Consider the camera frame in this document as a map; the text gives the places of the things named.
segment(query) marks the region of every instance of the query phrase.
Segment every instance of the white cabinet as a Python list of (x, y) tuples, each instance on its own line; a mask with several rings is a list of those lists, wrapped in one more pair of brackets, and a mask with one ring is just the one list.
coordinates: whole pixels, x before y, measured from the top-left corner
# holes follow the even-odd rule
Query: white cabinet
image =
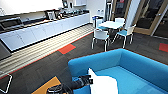
[(69, 30), (76, 28), (75, 17), (70, 17), (67, 19), (69, 23)]
[(25, 46), (21, 37), (15, 31), (2, 33), (1, 34), (1, 40), (6, 44), (6, 46), (11, 51)]
[(89, 17), (90, 17), (89, 13), (83, 14), (82, 16), (83, 19), (81, 19), (83, 25), (89, 23), (90, 21)]
[(63, 32), (61, 20), (54, 21), (53, 26), (54, 26), (55, 34), (59, 34)]
[(75, 16), (75, 25), (76, 27), (81, 26), (81, 16)]
[(29, 28), (18, 29), (15, 30), (15, 32), (20, 36), (25, 46), (37, 41), (34, 34)]
[(37, 41), (74, 29), (89, 23), (90, 14), (78, 15), (58, 21), (0, 34), (1, 40), (13, 51)]
[(55, 35), (55, 29), (52, 22), (44, 23), (42, 24), (42, 26), (45, 30), (47, 37), (51, 37)]
[(30, 29), (32, 30), (37, 41), (40, 41), (40, 40), (47, 38), (47, 35), (41, 25), (32, 26), (32, 27), (30, 27)]
[(74, 6), (83, 6), (86, 5), (86, 0), (73, 0)]
[(0, 0), (0, 7), (5, 15), (37, 12), (44, 10), (58, 9), (63, 7), (62, 0)]
[(69, 22), (68, 22), (69, 19), (62, 19), (62, 29), (63, 29), (63, 32), (64, 31), (68, 31), (69, 30)]

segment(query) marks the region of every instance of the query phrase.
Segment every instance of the cabinet drawer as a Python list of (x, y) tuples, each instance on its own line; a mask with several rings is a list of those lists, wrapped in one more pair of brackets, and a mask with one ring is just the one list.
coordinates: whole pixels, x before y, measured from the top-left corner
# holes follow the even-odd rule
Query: cabinet drawer
[(0, 34), (0, 38), (6, 38), (6, 37), (10, 37), (10, 36), (14, 36), (17, 33), (15, 31), (11, 31), (11, 32), (6, 32), (6, 33), (2, 33)]
[(15, 32), (17, 34), (22, 34), (22, 33), (30, 32), (30, 28), (23, 28), (23, 29), (15, 30)]

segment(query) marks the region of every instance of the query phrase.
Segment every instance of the kitchen counter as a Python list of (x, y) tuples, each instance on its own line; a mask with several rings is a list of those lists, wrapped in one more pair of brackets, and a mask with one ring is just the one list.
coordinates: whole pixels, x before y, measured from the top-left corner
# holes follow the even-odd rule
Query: kitchen counter
[(84, 13), (80, 13), (80, 14), (67, 14), (67, 15), (63, 16), (61, 19), (43, 20), (43, 21), (39, 21), (39, 22), (35, 22), (35, 23), (30, 23), (30, 24), (26, 24), (26, 25), (18, 27), (18, 28), (13, 28), (13, 29), (9, 29), (9, 30), (0, 31), (0, 34), (5, 33), (5, 32), (14, 31), (14, 30), (18, 30), (18, 29), (22, 29), (22, 28), (35, 26), (35, 25), (40, 25), (40, 24), (44, 24), (44, 23), (48, 23), (48, 22), (58, 21), (58, 20), (62, 20), (62, 19), (66, 19), (66, 18), (70, 18), (70, 17), (74, 17), (74, 16), (79, 16), (79, 15), (83, 15), (83, 14), (87, 14), (87, 13), (88, 12), (84, 12)]

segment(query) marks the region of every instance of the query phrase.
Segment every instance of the wall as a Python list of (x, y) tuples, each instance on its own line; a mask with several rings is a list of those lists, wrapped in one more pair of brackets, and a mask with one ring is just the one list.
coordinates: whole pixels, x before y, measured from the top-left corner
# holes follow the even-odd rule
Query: wall
[(93, 16), (105, 16), (106, 0), (87, 0), (86, 9), (89, 10), (90, 22), (93, 23)]

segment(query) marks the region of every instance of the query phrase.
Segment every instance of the gray carpet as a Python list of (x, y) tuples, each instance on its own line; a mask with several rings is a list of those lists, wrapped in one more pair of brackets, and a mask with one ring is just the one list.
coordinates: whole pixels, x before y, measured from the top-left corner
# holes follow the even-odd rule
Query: gray carpet
[[(114, 35), (115, 33), (110, 34), (111, 39), (113, 39)], [(67, 54), (63, 55), (56, 51), (45, 58), (12, 73), (13, 80), (8, 94), (30, 94), (54, 76), (57, 76), (62, 83), (71, 81), (71, 74), (67, 65), (69, 60), (104, 52), (104, 41), (100, 40), (94, 45), (94, 49), (91, 49), (92, 38), (93, 33), (73, 42), (72, 45), (76, 46), (76, 48)], [(167, 40), (138, 33), (134, 33), (131, 45), (129, 44), (129, 39), (130, 37), (127, 38), (125, 49), (168, 65), (168, 53), (159, 50), (159, 44), (168, 44)], [(116, 39), (113, 44), (110, 44), (110, 46), (107, 47), (107, 50), (121, 48), (122, 44), (123, 38)], [(1, 79), (0, 88), (5, 87), (6, 81), (7, 77)]]

